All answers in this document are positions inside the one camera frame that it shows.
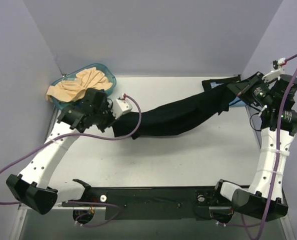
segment gray wall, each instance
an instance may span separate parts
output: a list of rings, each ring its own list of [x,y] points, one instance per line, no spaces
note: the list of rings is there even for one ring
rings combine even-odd
[[[282,0],[23,0],[60,69],[241,74]]]
[[[37,26],[21,0],[0,0],[0,169],[43,142],[52,113],[44,100],[60,77]],[[14,201],[0,176],[0,201]],[[9,239],[16,206],[0,206],[0,240]]]
[[[243,72],[249,77],[256,71],[270,71],[270,62],[297,53],[297,0],[284,0],[267,28],[252,58]],[[289,62],[286,72],[293,74],[297,59]],[[297,94],[294,109],[297,111]],[[289,205],[289,216],[297,239],[297,135],[286,161],[283,187]]]

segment teal plastic basket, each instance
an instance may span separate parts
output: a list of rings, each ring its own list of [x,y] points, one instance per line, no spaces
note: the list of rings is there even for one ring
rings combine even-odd
[[[108,81],[110,83],[112,83],[113,85],[105,90],[104,92],[109,96],[113,93],[113,89],[115,88],[115,86],[117,85],[117,79],[115,78],[115,76],[110,72],[110,70],[103,64],[100,63],[94,63],[91,65],[88,65],[86,67],[83,67],[75,72],[72,72],[58,80],[56,80],[55,82],[53,82],[51,85],[55,86],[56,84],[58,84],[60,81],[73,81],[76,78],[76,74],[79,73],[80,71],[84,70],[84,69],[90,69],[96,67],[97,70],[100,70],[101,72],[103,72],[105,74],[105,76],[107,77]],[[79,100],[75,101],[75,102],[61,102],[59,100],[57,100],[55,97],[50,96],[55,107],[57,107],[58,109],[62,110],[63,108],[65,108],[68,105],[78,105],[79,104]]]

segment crumpled cloth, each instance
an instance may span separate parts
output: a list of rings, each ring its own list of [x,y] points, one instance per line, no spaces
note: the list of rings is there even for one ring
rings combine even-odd
[[[63,80],[55,86],[49,86],[45,99],[52,102],[50,96],[53,96],[61,102],[76,102],[84,97],[88,88],[107,90],[112,85],[102,71],[91,67],[78,72],[73,81]]]

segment folded black cloth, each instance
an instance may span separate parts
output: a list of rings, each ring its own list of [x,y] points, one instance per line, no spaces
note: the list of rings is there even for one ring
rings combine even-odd
[[[229,110],[229,103],[235,94],[227,84],[190,96],[188,98],[159,106],[142,113],[142,121],[133,139],[144,136],[174,136],[187,132],[214,114]],[[138,124],[139,113],[130,112],[113,124],[115,137],[129,134]]]

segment tabletop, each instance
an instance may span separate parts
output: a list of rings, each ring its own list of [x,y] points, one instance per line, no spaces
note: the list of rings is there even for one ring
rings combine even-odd
[[[216,77],[118,77],[110,98],[127,93],[145,112],[203,92],[201,81],[210,78]],[[112,128],[101,133],[96,126],[85,133],[114,136]],[[81,136],[49,186],[72,179],[92,187],[215,186],[220,179],[250,185],[259,155],[246,108],[231,107],[178,136],[120,141]]]

